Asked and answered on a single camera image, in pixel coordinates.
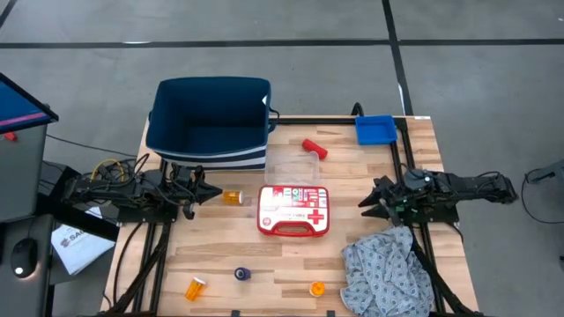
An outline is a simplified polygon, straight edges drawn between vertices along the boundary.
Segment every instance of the paper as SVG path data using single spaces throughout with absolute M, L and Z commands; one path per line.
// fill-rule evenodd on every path
M 102 218 L 99 207 L 92 207 L 85 212 Z M 63 265 L 70 275 L 76 275 L 115 245 L 113 241 L 67 225 L 61 225 L 53 231 L 51 244 L 61 257 Z

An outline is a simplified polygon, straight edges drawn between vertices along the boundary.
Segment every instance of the small blue bin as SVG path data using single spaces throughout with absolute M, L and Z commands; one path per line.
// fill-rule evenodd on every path
M 179 165 L 264 169 L 271 84 L 252 77 L 186 77 L 159 84 L 148 148 Z
M 359 116 L 354 120 L 360 145 L 384 145 L 397 140 L 396 123 L 391 115 Z

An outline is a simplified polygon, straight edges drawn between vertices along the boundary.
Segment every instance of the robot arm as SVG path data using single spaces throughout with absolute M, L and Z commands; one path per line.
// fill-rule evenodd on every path
M 410 169 L 404 181 L 394 183 L 387 176 L 374 179 L 372 193 L 359 207 L 376 205 L 362 213 L 367 217 L 391 217 L 412 222 L 458 221 L 456 203 L 486 199 L 491 203 L 512 203 L 517 199 L 511 181 L 500 173 L 459 177 L 453 173 Z
M 159 170 L 135 173 L 121 182 L 77 178 L 67 181 L 63 200 L 67 203 L 109 200 L 120 211 L 134 210 L 132 214 L 140 215 L 138 221 L 147 219 L 147 213 L 182 207 L 184 216 L 192 219 L 194 203 L 202 204 L 222 192 L 204 180 L 201 166 L 193 175 L 187 168 L 173 166 L 169 179 L 165 179 Z

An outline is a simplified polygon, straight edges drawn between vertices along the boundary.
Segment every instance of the yellow cable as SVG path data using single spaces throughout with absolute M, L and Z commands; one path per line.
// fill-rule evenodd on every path
M 94 168 L 94 170 L 92 171 L 92 175 L 90 176 L 90 180 L 93 181 L 94 177 L 96 177 L 96 173 L 98 172 L 98 169 L 100 168 L 100 166 L 102 166 L 102 164 L 106 163 L 106 162 L 115 162 L 119 167 L 120 170 L 122 171 L 122 181 L 125 181 L 125 171 L 123 171 L 123 167 L 122 164 L 120 163 L 120 161 L 118 161 L 115 158 L 108 158 L 108 159 L 104 159 L 103 161 L 101 161 L 100 163 L 98 163 L 98 165 Z

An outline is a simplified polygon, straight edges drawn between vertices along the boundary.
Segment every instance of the wooden tabletop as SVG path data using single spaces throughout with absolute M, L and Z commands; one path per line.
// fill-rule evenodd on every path
M 442 170 L 441 155 L 428 118 L 406 118 L 417 167 Z M 150 152 L 145 165 L 158 169 L 160 157 L 145 147 L 145 133 L 139 156 Z M 341 250 L 359 237 L 389 226 L 383 219 L 361 217 L 356 205 L 374 186 L 373 178 L 395 179 L 389 146 L 359 146 L 353 125 L 278 125 L 269 135 L 267 158 L 303 156 L 301 142 L 308 138 L 329 151 L 320 162 L 320 186 L 329 190 L 330 230 L 321 238 L 265 236 L 256 228 L 256 205 L 263 172 L 207 173 L 206 182 L 224 190 L 243 190 L 242 206 L 223 204 L 220 197 L 196 206 L 196 217 L 187 220 L 180 213 L 173 224 L 161 288 L 159 316 L 241 315 L 354 316 L 343 305 L 339 289 L 346 287 Z M 397 142 L 405 162 L 403 143 Z M 121 228 L 106 294 L 112 297 L 115 266 L 123 244 L 135 225 Z M 128 247 L 118 281 L 118 298 L 138 273 L 147 225 L 143 225 Z M 446 225 L 431 224 L 437 267 L 453 292 L 471 309 L 478 309 L 460 237 Z M 156 232 L 155 243 L 160 236 Z M 246 267 L 252 278 L 239 282 L 234 270 Z M 207 282 L 195 302 L 184 298 L 190 281 L 197 276 Z M 152 275 L 147 278 L 143 309 L 148 309 Z M 320 298 L 309 295 L 314 281 L 325 283 Z M 102 309 L 107 309 L 104 302 Z

